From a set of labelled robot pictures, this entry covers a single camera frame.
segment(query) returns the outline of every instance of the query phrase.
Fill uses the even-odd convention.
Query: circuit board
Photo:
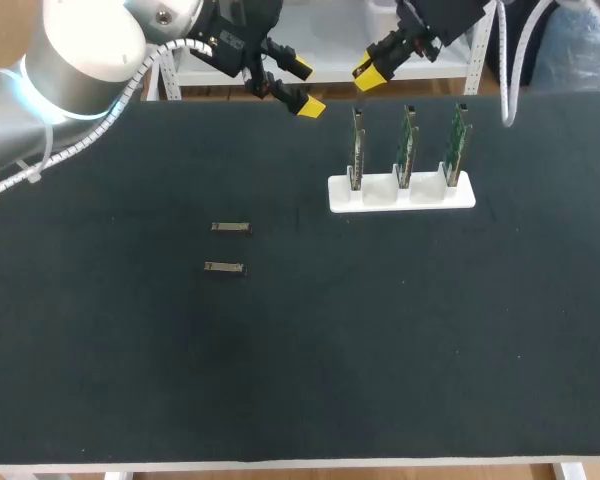
[[[362,111],[353,109],[353,168],[351,169],[351,190],[359,191],[362,188],[362,174],[364,171],[365,136],[362,120]]]
[[[398,147],[398,185],[401,189],[409,188],[411,172],[413,172],[413,163],[416,156],[416,142],[419,133],[419,127],[416,126],[416,110],[414,107],[405,107],[404,120],[402,122],[402,136]]]
[[[462,161],[469,143],[473,125],[467,123],[469,110],[465,104],[456,104],[451,127],[451,137],[447,144],[443,168],[448,187],[457,187]]]

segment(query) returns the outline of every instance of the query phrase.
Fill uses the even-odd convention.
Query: white cable cord
[[[168,42],[164,45],[161,45],[160,47],[157,48],[157,50],[155,52],[153,52],[151,55],[149,55],[146,58],[146,60],[142,64],[142,66],[138,69],[138,72],[129,81],[127,87],[122,92],[122,96],[120,97],[120,100],[118,100],[118,103],[115,104],[115,106],[109,112],[109,115],[107,115],[107,117],[103,120],[102,123],[100,123],[100,125],[98,125],[89,135],[87,135],[85,138],[83,138],[76,144],[74,144],[71,147],[63,150],[62,152],[56,153],[55,155],[52,155],[50,157],[47,153],[47,150],[49,153],[51,152],[51,145],[53,145],[53,137],[51,137],[51,142],[49,142],[49,130],[51,130],[51,128],[48,127],[47,131],[46,131],[47,145],[45,148],[45,155],[43,157],[43,160],[41,162],[38,162],[35,165],[29,167],[28,169],[22,170],[21,172],[17,173],[16,175],[13,175],[12,177],[9,177],[6,180],[3,180],[2,182],[0,182],[0,194],[3,193],[5,190],[13,187],[14,185],[17,185],[18,183],[26,180],[30,176],[36,175],[36,173],[39,173],[42,170],[51,168],[54,165],[57,165],[61,162],[64,162],[65,160],[73,157],[77,153],[81,152],[82,150],[84,150],[85,148],[87,148],[88,146],[93,144],[100,137],[102,137],[107,132],[107,130],[109,130],[109,128],[111,128],[111,126],[120,117],[120,114],[127,107],[127,105],[129,104],[129,101],[131,100],[131,97],[133,96],[133,94],[136,91],[136,88],[138,87],[140,82],[142,82],[144,75],[151,68],[151,66],[158,59],[160,59],[160,57],[163,54],[165,54],[169,51],[172,51],[172,50],[177,50],[179,48],[189,48],[189,49],[197,51],[198,53],[206,55],[208,57],[213,56],[211,47],[209,47],[209,45],[202,43],[198,40],[190,40],[190,39],[174,40],[174,41]]]
[[[553,0],[540,0],[536,8],[533,9],[527,23],[522,30],[516,56],[513,61],[513,72],[511,75],[511,94],[509,94],[507,81],[507,12],[502,0],[498,1],[498,27],[500,31],[500,105],[502,108],[502,123],[505,127],[510,127],[516,119],[518,113],[518,97],[520,95],[520,77],[522,76],[522,66],[524,57],[527,53],[531,34],[540,20],[544,11],[551,5]]]

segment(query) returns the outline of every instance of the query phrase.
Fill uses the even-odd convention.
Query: white holder
[[[473,208],[476,197],[469,175],[460,173],[457,187],[447,187],[442,163],[437,172],[415,172],[408,189],[398,184],[398,166],[392,173],[363,175],[359,191],[351,190],[353,168],[347,175],[329,178],[329,206],[333,213],[393,212]]]

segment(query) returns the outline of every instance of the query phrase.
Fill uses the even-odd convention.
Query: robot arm
[[[268,38],[282,0],[41,4],[26,55],[11,68],[0,69],[0,168],[41,154],[48,161],[52,151],[69,146],[73,154],[76,145],[79,149],[102,135],[134,95],[130,86],[142,80],[138,72],[148,69],[147,42],[189,47],[231,76],[246,72],[249,91],[260,98],[271,93],[295,114],[317,117],[324,109],[262,67],[262,55],[268,54],[303,80],[311,74],[291,48]],[[187,37],[186,45],[173,43]]]
[[[396,0],[398,28],[372,44],[353,72],[360,90],[390,81],[413,54],[435,62],[437,42],[449,46],[484,16],[489,0]]]

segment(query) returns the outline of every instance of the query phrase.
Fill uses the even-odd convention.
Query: dark felt surface
[[[469,211],[331,214],[345,102],[134,106],[0,197],[0,464],[600,454],[600,95],[467,103]]]

